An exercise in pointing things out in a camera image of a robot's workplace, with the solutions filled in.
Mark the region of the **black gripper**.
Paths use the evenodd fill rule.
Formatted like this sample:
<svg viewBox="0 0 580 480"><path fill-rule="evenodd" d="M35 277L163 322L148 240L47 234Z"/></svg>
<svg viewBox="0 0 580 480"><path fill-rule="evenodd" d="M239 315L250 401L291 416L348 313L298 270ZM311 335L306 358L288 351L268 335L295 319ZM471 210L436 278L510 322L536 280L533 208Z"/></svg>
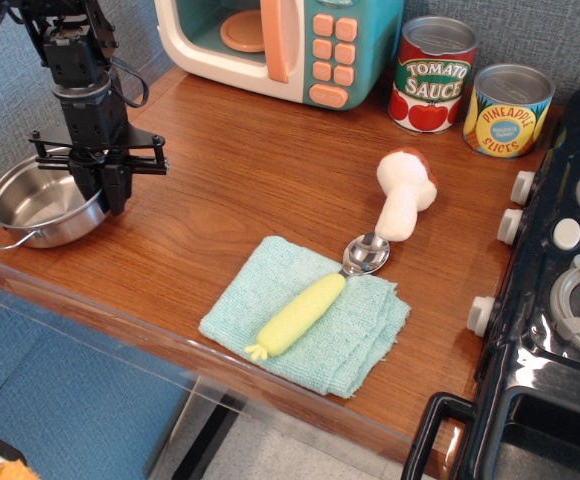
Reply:
<svg viewBox="0 0 580 480"><path fill-rule="evenodd" d="M163 152L165 138L130 124L112 145L74 145L65 126L33 130L28 141L36 148L40 167L69 170L85 200L99 192L93 168L105 166L101 170L101 180L110 213L114 216L124 212L126 201L132 195L132 174L165 175L170 168Z"/></svg>

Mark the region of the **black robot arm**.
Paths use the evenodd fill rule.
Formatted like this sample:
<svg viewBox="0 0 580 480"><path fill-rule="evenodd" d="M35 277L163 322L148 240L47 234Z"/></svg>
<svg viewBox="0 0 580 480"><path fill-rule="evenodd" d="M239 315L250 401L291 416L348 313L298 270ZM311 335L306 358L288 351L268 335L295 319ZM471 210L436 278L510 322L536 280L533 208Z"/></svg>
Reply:
<svg viewBox="0 0 580 480"><path fill-rule="evenodd" d="M145 103L123 93L119 73L137 72L115 56L114 26L96 1L0 1L0 25L5 17L25 26L64 116L30 134L37 164L68 172L85 199L100 195L122 214L134 175L164 175L169 162L164 138L129 122L127 110Z"/></svg>

